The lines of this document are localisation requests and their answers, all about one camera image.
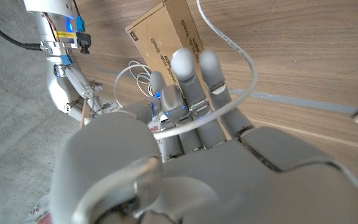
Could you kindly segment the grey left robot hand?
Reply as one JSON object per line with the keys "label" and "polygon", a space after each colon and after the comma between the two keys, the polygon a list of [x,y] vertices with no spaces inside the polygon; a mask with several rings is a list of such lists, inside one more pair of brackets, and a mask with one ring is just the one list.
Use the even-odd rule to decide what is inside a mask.
{"label": "grey left robot hand", "polygon": [[253,128],[220,95],[214,113],[230,141],[163,161],[144,106],[79,130],[57,162],[54,223],[358,223],[358,181],[323,151],[279,129]]}

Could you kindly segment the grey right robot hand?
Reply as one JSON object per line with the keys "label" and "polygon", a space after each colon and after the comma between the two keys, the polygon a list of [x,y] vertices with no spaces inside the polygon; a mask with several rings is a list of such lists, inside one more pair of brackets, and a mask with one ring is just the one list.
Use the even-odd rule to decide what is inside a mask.
{"label": "grey right robot hand", "polygon": [[103,104],[97,85],[85,77],[75,66],[64,67],[49,63],[47,67],[47,88],[57,109],[81,121],[83,105],[87,104],[93,113],[101,114]]}

